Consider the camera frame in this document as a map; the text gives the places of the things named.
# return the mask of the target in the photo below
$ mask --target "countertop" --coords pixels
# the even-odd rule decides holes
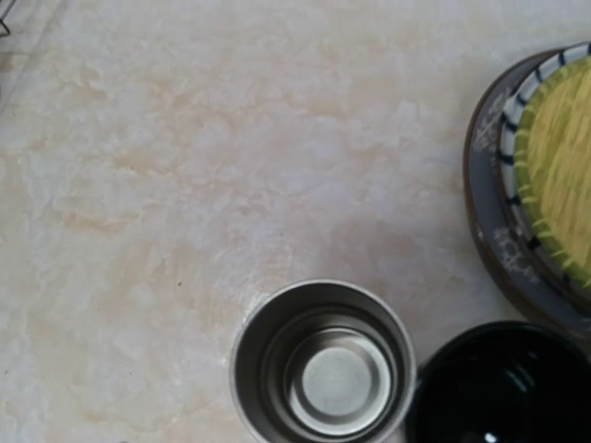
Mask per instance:
[[[464,133],[500,72],[588,39],[590,12],[18,0],[0,40],[0,441],[252,443],[229,352],[293,281],[377,293],[421,361],[520,318],[468,232]]]

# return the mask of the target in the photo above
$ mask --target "marble countertop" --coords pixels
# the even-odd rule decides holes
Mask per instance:
[[[519,318],[467,229],[464,132],[490,81],[588,18],[586,0],[18,0],[0,441],[252,443],[228,354],[293,281],[381,295],[420,360]]]

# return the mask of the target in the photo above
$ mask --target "dishware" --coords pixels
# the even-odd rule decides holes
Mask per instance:
[[[502,74],[476,107],[464,144],[464,190],[476,249],[502,293],[528,318],[591,350],[591,317],[575,309],[556,286],[539,277],[529,251],[513,236],[495,176],[502,108],[516,86],[543,60],[536,54]]]
[[[233,349],[235,406],[260,442],[381,442],[403,421],[416,380],[410,338],[376,295],[304,281],[248,317]]]
[[[530,182],[526,153],[537,108],[581,64],[591,64],[591,43],[559,51],[537,66],[508,98],[499,143],[505,212],[541,274],[571,302],[591,314],[591,276],[579,266],[548,226]]]
[[[470,329],[424,366],[409,443],[578,443],[591,436],[591,365],[529,323]]]

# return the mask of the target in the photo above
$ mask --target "black bowl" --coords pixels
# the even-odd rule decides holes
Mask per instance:
[[[410,443],[591,441],[591,365],[528,323],[491,323],[441,348],[420,374]]]

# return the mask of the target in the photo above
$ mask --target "gray plate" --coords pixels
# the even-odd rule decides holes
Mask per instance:
[[[539,278],[528,251],[513,237],[504,217],[495,151],[504,103],[527,75],[556,51],[534,55],[502,74],[487,90],[472,117],[464,147],[464,188],[470,230],[489,273],[504,295],[533,321],[575,339],[591,350],[591,317]]]

